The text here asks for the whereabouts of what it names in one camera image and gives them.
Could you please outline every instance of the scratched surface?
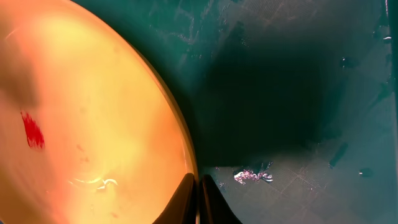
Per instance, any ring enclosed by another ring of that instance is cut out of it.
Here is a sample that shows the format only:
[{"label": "scratched surface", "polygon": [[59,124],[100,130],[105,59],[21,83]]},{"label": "scratched surface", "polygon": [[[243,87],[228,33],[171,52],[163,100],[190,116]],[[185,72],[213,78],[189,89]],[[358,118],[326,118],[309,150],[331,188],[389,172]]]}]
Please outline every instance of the scratched surface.
[{"label": "scratched surface", "polygon": [[[382,1],[75,2],[160,73],[200,172],[244,224],[397,223],[389,30],[373,35]],[[267,161],[272,182],[235,181]]]}]

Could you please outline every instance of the orange plate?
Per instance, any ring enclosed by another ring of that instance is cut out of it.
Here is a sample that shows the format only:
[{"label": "orange plate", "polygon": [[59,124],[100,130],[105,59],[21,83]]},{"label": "orange plate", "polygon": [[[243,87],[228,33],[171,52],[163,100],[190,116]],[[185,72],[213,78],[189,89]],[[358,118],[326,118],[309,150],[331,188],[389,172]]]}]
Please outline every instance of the orange plate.
[{"label": "orange plate", "polygon": [[152,223],[197,174],[153,69],[70,1],[0,0],[0,38],[1,220]]}]

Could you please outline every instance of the green surface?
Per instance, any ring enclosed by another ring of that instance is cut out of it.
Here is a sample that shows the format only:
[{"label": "green surface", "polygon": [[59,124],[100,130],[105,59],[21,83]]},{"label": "green surface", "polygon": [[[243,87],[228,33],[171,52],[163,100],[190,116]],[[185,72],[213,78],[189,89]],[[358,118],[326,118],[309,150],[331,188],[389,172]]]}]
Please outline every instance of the green surface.
[{"label": "green surface", "polygon": [[[391,46],[372,37],[380,1],[75,2],[160,73],[201,174],[244,224],[397,223]],[[342,70],[341,57],[360,66]],[[272,184],[234,181],[232,167],[267,160]]]}]

